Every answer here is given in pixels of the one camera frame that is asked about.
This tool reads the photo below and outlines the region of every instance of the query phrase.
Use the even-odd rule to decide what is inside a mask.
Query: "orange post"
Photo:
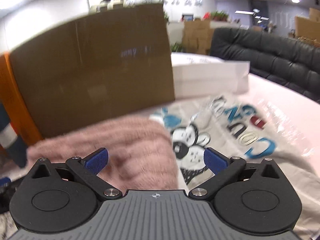
[[[0,56],[0,100],[15,130],[28,146],[42,140],[42,136],[20,94],[11,68],[9,53]]]

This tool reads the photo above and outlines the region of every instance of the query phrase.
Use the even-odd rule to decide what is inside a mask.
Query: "sofa backrest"
[[[211,52],[250,61],[250,72],[320,103],[320,49],[301,41],[233,28],[215,29]]]

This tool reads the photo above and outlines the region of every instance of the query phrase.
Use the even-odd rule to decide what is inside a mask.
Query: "cartoon dog print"
[[[205,146],[210,142],[210,135],[199,134],[199,130],[191,123],[187,127],[178,127],[171,132],[173,151],[177,157],[185,183],[208,170],[204,163]]]

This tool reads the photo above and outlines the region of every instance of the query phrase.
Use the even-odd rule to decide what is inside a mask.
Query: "cartoon ear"
[[[206,146],[209,142],[210,142],[211,138],[210,138],[210,134],[208,133],[201,133],[198,137],[197,143],[196,145],[200,145],[200,146]]]

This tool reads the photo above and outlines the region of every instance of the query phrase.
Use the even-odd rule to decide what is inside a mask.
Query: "folded towel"
[[[28,148],[28,167],[41,157],[52,163],[72,156],[85,157],[105,147],[108,165],[100,178],[123,193],[127,189],[171,190],[178,188],[178,168],[170,134],[157,122],[128,116],[103,121]]]

